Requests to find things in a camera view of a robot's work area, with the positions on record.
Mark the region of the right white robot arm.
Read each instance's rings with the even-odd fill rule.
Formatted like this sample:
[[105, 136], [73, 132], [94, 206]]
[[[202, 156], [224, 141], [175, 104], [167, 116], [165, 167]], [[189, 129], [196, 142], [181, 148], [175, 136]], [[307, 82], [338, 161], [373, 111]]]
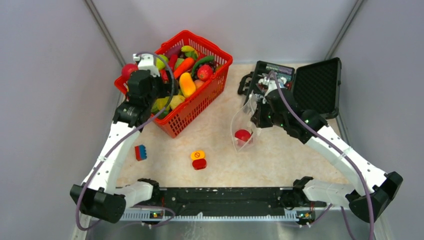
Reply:
[[366, 223], [375, 223], [394, 200], [403, 177], [385, 172], [343, 141], [313, 109], [301, 109], [285, 88], [250, 93], [247, 105], [254, 109], [251, 121], [258, 128], [280, 127], [290, 137], [317, 151], [348, 180], [331, 183], [305, 176], [293, 183], [293, 200], [299, 206], [323, 202], [349, 208]]

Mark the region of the clear zip top bag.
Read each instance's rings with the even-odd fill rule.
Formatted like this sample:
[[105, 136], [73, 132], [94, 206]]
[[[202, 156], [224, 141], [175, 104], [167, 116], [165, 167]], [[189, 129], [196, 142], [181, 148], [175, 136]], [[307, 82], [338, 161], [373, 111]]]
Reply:
[[[231, 140], [236, 153], [246, 152], [251, 149], [258, 138], [258, 134], [261, 132], [251, 120], [257, 109], [257, 101], [258, 97], [251, 93], [247, 98], [247, 102], [234, 114], [231, 120]], [[251, 132], [250, 140], [243, 145], [237, 144], [234, 137], [235, 132], [240, 129]]]

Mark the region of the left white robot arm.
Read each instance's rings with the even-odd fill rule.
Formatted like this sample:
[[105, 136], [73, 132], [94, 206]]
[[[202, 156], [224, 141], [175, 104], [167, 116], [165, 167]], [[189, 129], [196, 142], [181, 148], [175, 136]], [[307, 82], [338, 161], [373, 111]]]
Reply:
[[169, 100], [177, 93], [175, 78], [167, 64], [169, 83], [164, 83], [156, 66], [165, 59], [153, 52], [133, 55], [137, 70], [130, 74], [124, 101], [116, 108], [108, 138], [90, 173], [80, 184], [74, 184], [70, 196], [76, 204], [75, 223], [87, 231], [80, 222], [80, 215], [94, 217], [109, 223], [117, 223], [126, 209], [144, 202], [154, 207], [160, 202], [160, 193], [147, 180], [117, 187], [121, 169], [133, 143], [144, 127], [160, 116], [165, 108], [152, 115], [152, 107], [159, 98]]

